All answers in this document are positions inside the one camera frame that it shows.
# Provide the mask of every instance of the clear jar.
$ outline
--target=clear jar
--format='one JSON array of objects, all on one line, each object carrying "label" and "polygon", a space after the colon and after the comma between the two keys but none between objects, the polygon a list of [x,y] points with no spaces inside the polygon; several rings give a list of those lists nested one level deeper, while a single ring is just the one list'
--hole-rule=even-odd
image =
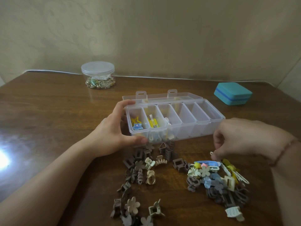
[{"label": "clear jar", "polygon": [[97,61],[82,65],[82,73],[89,88],[107,89],[115,85],[115,67],[112,63]]}]

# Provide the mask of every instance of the bracelet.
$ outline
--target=bracelet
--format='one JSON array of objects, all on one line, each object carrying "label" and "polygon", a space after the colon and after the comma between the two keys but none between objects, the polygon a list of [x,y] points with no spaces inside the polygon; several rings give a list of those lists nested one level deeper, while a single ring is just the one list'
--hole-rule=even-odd
[{"label": "bracelet", "polygon": [[285,145],[285,147],[283,148],[283,150],[280,152],[280,154],[277,156],[277,158],[275,159],[274,162],[269,163],[270,167],[274,167],[277,165],[278,161],[281,159],[281,157],[284,155],[284,153],[286,152],[286,150],[294,143],[298,142],[298,139],[293,139],[292,141],[290,141],[288,144]]}]

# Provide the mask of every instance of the white lid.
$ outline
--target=white lid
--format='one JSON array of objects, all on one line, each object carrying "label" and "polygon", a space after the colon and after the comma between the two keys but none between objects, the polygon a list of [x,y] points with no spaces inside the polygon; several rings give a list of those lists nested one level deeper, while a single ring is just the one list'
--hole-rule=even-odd
[{"label": "white lid", "polygon": [[111,74],[115,71],[112,63],[96,61],[82,65],[82,72],[88,76]]}]

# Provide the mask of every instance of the plastic organizer box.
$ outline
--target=plastic organizer box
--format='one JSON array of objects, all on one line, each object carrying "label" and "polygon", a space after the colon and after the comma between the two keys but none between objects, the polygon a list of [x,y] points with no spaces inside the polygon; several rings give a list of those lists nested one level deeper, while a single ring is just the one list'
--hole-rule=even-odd
[{"label": "plastic organizer box", "polygon": [[[170,89],[167,94],[149,95],[137,91],[136,95],[122,99],[136,101],[125,108],[131,135],[144,136],[153,144],[213,134],[225,118],[208,100],[191,93],[178,93],[176,89]],[[141,130],[132,126],[131,118],[137,117]],[[154,120],[157,127],[152,127]]]}]

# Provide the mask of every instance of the teal jewelry box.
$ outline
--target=teal jewelry box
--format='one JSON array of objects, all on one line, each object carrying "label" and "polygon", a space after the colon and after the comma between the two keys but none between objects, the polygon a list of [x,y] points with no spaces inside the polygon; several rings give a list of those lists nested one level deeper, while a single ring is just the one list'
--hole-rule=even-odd
[{"label": "teal jewelry box", "polygon": [[238,83],[219,83],[214,95],[226,105],[242,105],[251,97],[252,92]]}]

